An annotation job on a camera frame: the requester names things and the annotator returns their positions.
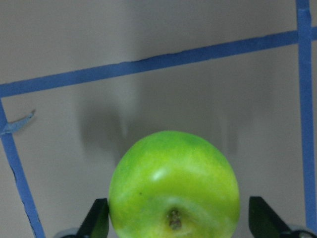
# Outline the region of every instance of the blue painter's tape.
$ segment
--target blue painter's tape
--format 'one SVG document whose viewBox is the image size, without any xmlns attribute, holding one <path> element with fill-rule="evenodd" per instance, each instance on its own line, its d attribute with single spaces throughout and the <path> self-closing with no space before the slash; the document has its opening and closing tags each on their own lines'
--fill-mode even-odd
<svg viewBox="0 0 317 238">
<path fill-rule="evenodd" d="M 12 123 L 7 123 L 0 133 L 0 135 L 5 135 L 5 134 L 13 134 L 20 130 L 22 127 L 24 127 L 30 119 L 34 116 L 34 113 L 30 113 L 26 118 L 23 118 L 21 120 L 12 122 Z"/>
<path fill-rule="evenodd" d="M 312 28 L 312 40 L 317 40 L 317 27 Z"/>
<path fill-rule="evenodd" d="M 308 0 L 297 0 L 300 104 L 306 226 L 317 232 L 314 119 L 312 93 L 312 28 Z"/>
<path fill-rule="evenodd" d="M 122 62 L 39 77 L 0 85 L 0 97 L 8 97 L 275 47 L 288 46 L 296 44 L 297 41 L 297 31 L 289 31 L 264 37 L 187 50 L 175 54 L 161 55 L 139 61 Z"/>
<path fill-rule="evenodd" d="M 0 102 L 0 128 L 2 126 L 5 126 L 6 124 L 6 116 L 3 110 L 2 103 Z M 23 202 L 26 215 L 33 230 L 33 234 L 36 238 L 45 238 L 44 230 L 39 220 L 38 212 L 36 210 L 32 194 L 27 183 L 18 152 L 15 147 L 13 136 L 11 133 L 8 133 L 1 135 L 0 137 L 9 165 L 14 173 L 16 187 Z"/>
</svg>

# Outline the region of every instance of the white wall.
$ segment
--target white wall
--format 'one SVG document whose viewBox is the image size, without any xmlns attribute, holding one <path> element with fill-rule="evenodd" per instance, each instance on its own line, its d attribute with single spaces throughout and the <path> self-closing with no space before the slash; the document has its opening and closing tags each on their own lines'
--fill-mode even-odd
<svg viewBox="0 0 317 238">
<path fill-rule="evenodd" d="M 296 10 L 289 0 L 16 0 L 0 2 L 0 22 L 7 83 L 295 30 Z M 47 238 L 77 228 L 107 197 L 122 154 L 163 129 L 204 137 L 232 164 L 242 206 L 235 238 L 252 237 L 250 195 L 304 225 L 297 57 L 292 45 L 3 98 L 9 121 L 36 110 L 14 139 Z M 1 237 L 31 238 L 0 152 Z"/>
</svg>

